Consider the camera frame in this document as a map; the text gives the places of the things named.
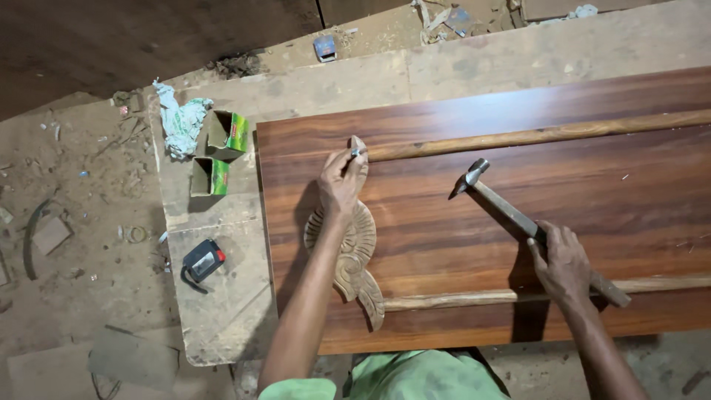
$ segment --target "carved wooden ornament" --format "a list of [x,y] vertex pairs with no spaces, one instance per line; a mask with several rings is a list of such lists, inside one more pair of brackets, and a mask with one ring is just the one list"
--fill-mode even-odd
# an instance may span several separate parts
[[[351,137],[351,148],[354,147],[365,149],[363,141],[356,136]],[[358,175],[359,192],[368,177],[367,154],[363,153],[366,163]],[[309,254],[316,245],[316,239],[319,238],[323,224],[324,209],[320,206],[310,215],[309,220],[306,222],[304,244]],[[373,220],[373,215],[370,214],[368,207],[358,201],[356,210],[353,213],[353,222],[346,229],[341,251],[336,260],[334,283],[347,302],[358,298],[368,313],[373,331],[376,331],[383,325],[385,303],[378,283],[365,269],[370,257],[373,255],[373,251],[375,251],[375,220]]]

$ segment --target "workbench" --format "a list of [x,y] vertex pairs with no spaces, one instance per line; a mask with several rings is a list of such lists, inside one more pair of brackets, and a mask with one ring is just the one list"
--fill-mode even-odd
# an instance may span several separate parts
[[[702,67],[711,65],[703,50],[711,40],[709,17],[711,4],[677,0],[189,88],[176,98],[181,104],[211,98],[216,109],[246,116],[254,129],[293,117]],[[517,110],[511,104],[510,116]],[[203,282],[206,296],[180,281],[179,268],[173,272],[187,358],[198,366],[262,358],[277,307],[254,137],[250,151],[230,165],[229,194],[190,202],[191,164],[164,151],[157,98],[149,102],[149,119],[174,263],[207,237],[228,257]]]

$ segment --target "tape measure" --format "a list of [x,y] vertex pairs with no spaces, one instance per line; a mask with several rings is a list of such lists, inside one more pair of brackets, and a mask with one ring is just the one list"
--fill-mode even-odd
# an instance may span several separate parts
[[198,244],[183,258],[183,269],[180,271],[180,278],[191,288],[206,295],[208,291],[198,286],[198,283],[215,272],[225,262],[226,258],[214,240],[205,239],[204,242]]

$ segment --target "wooden trim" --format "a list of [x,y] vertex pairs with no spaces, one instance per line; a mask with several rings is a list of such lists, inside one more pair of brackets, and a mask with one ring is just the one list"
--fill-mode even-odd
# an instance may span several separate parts
[[617,120],[578,122],[537,130],[460,137],[458,139],[434,140],[405,144],[385,144],[368,148],[368,161],[379,162],[392,159],[428,157],[439,154],[470,152],[497,147],[523,146],[590,137],[625,135],[628,133],[652,132],[679,127],[711,124],[711,110],[669,112]]
[[[636,278],[613,280],[625,293],[646,293],[664,290],[706,288],[711,286],[711,275],[687,275],[679,277]],[[445,293],[441,295],[416,295],[401,298],[386,298],[385,311],[429,310],[433,308],[468,307],[470,305],[490,305],[505,302],[525,302],[546,300],[546,294],[518,294],[511,289],[482,290],[467,293]]]

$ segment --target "wood grain surface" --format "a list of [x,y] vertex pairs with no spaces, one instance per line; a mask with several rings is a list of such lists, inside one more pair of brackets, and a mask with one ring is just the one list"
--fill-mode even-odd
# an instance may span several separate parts
[[[357,134],[368,145],[530,130],[711,107],[711,68],[342,112],[257,125],[269,248],[281,312],[307,259],[326,155]],[[570,226],[613,280],[711,272],[711,128],[598,137],[374,163],[360,200],[378,244],[367,268],[385,298],[478,290],[540,292],[523,236],[476,195],[447,201],[479,157],[481,177],[532,219]],[[708,288],[632,295],[602,317],[615,336],[711,327]],[[369,332],[334,290],[320,353],[561,340],[548,302],[389,312]]]

